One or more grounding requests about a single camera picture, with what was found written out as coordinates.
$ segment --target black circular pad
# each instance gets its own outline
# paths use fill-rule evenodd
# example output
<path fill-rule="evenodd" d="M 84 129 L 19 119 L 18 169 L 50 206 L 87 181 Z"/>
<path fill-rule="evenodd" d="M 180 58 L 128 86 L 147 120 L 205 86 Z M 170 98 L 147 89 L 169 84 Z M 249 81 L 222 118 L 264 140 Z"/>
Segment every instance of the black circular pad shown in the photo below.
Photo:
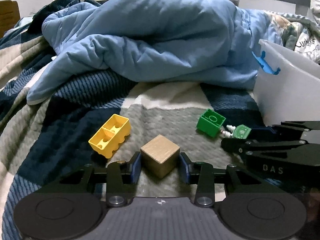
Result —
<path fill-rule="evenodd" d="M 100 201 L 89 193 L 33 193 L 15 206 L 13 218 L 23 236 L 74 239 L 96 226 Z"/>
<path fill-rule="evenodd" d="M 307 220 L 305 206 L 287 193 L 233 193 L 219 213 L 231 230 L 257 240 L 294 236 Z"/>

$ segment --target striped blanket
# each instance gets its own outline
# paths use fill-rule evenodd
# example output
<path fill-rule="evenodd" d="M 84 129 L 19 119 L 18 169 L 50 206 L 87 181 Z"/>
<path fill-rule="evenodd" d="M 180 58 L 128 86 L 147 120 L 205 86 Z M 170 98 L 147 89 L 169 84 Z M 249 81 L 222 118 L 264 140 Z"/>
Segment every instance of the striped blanket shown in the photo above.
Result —
<path fill-rule="evenodd" d="M 225 124 L 263 125 L 258 107 L 246 91 L 193 82 L 135 83 L 112 70 L 75 76 L 42 104 L 29 106 L 27 92 L 55 52 L 41 34 L 27 32 L 28 26 L 0 40 L 3 240 L 20 239 L 13 210 L 21 198 L 80 165 L 94 162 L 88 140 L 112 114 L 128 117 L 132 130 L 111 161 L 129 160 L 141 146 L 162 134 L 192 161 L 225 168 L 238 160 L 220 148 L 219 138 L 196 130 L 200 115 L 211 108 L 226 117 Z M 103 198 L 104 188 L 99 191 Z M 136 195 L 180 196 L 193 191 L 179 182 L 176 170 L 162 180 L 143 170 Z"/>

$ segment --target blue blanket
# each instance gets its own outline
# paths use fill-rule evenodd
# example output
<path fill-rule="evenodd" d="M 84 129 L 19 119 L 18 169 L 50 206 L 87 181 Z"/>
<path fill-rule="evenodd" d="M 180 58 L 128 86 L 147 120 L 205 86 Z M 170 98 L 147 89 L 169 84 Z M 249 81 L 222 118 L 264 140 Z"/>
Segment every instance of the blue blanket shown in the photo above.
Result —
<path fill-rule="evenodd" d="M 0 91 L 3 240 L 21 239 L 13 220 L 19 200 L 78 166 L 103 165 L 94 158 L 97 155 L 88 140 L 112 114 L 128 117 L 132 126 L 114 158 L 129 160 L 142 145 L 163 134 L 193 161 L 207 161 L 217 168 L 239 163 L 220 149 L 219 140 L 196 131 L 197 120 L 207 107 L 225 116 L 225 125 L 263 125 L 255 101 L 245 90 L 193 82 L 136 83 L 110 68 L 73 76 L 48 100 L 29 106 L 28 84 L 51 62 L 55 51 L 47 43 L 39 46 L 43 37 L 26 32 L 28 27 L 0 39 L 0 63 L 9 58 L 8 70 L 13 65 L 21 68 L 16 79 Z M 20 62 L 17 53 L 24 57 Z M 142 174 L 137 195 L 178 195 L 174 189 L 190 193 L 178 183 L 174 172 L 161 181 Z M 105 188 L 100 186 L 96 194 L 102 198 Z"/>
<path fill-rule="evenodd" d="M 30 89 L 48 98 L 71 76 L 112 69 L 135 82 L 197 81 L 252 89 L 259 39 L 282 44 L 269 17 L 229 0 L 110 0 L 79 3 L 42 25 L 58 57 Z"/>

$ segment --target blue clip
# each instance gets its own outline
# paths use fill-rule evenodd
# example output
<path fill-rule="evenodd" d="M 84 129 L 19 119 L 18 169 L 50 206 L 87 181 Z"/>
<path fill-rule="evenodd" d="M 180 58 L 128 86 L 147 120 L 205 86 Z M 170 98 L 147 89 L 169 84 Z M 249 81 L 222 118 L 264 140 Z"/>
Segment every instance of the blue clip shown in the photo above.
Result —
<path fill-rule="evenodd" d="M 252 55 L 255 57 L 255 59 L 257 60 L 257 62 L 259 63 L 260 67 L 263 69 L 264 72 L 268 73 L 268 74 L 273 74 L 273 75 L 278 75 L 280 72 L 280 68 L 278 68 L 276 71 L 274 71 L 269 64 L 264 60 L 265 56 L 266 56 L 266 52 L 263 50 L 261 52 L 261 57 L 257 57 L 254 52 L 252 51 Z"/>
<path fill-rule="evenodd" d="M 189 184 L 190 183 L 190 173 L 189 173 L 189 167 L 188 167 L 188 163 L 186 162 L 185 158 L 183 157 L 183 155 L 180 153 L 179 154 L 179 175 L 181 180 L 186 183 Z"/>
<path fill-rule="evenodd" d="M 131 167 L 131 183 L 137 183 L 140 173 L 141 173 L 141 153 L 136 152 L 132 158 L 136 157 Z"/>

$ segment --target white connector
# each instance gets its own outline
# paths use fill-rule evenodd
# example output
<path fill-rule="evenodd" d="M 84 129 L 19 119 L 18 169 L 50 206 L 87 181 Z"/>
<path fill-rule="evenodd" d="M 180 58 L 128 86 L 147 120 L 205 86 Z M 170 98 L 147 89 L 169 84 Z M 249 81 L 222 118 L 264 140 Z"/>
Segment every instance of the white connector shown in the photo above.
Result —
<path fill-rule="evenodd" d="M 227 129 L 228 129 L 231 133 L 233 133 L 233 131 L 236 129 L 236 127 L 235 127 L 235 126 L 232 126 L 232 125 L 227 125 Z"/>
<path fill-rule="evenodd" d="M 232 133 L 228 132 L 228 131 L 225 131 L 225 130 L 221 130 L 221 135 L 225 138 L 231 138 L 232 137 Z"/>

